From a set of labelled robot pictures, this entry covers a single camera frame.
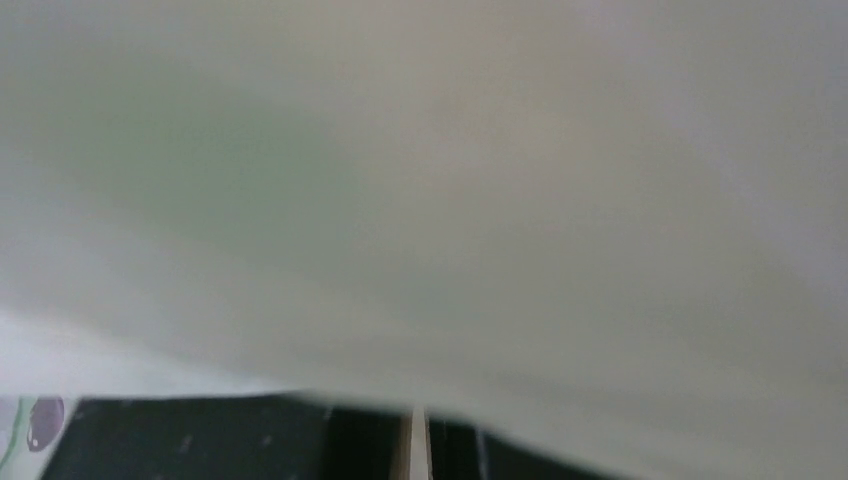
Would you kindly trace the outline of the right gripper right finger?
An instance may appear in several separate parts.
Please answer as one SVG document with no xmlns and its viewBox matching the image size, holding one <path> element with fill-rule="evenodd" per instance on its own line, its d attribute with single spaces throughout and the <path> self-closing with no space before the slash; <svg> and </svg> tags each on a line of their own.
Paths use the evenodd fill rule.
<svg viewBox="0 0 848 480">
<path fill-rule="evenodd" d="M 481 428 L 427 419 L 434 480 L 604 480 L 605 475 L 563 464 L 499 440 Z"/>
</svg>

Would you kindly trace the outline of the green avocado plastic bag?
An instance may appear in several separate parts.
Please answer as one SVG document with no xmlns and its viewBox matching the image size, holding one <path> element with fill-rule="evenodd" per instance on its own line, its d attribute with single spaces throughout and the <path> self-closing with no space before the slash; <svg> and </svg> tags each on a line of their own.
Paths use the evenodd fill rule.
<svg viewBox="0 0 848 480">
<path fill-rule="evenodd" d="M 847 475 L 843 1 L 5 1 L 1 390 Z"/>
</svg>

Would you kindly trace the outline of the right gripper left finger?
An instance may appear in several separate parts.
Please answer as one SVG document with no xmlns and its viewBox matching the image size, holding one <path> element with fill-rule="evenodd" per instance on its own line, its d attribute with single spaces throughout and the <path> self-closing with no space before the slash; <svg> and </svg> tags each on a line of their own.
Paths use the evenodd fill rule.
<svg viewBox="0 0 848 480">
<path fill-rule="evenodd" d="M 84 400 L 44 479 L 386 479 L 397 415 L 273 395 Z"/>
</svg>

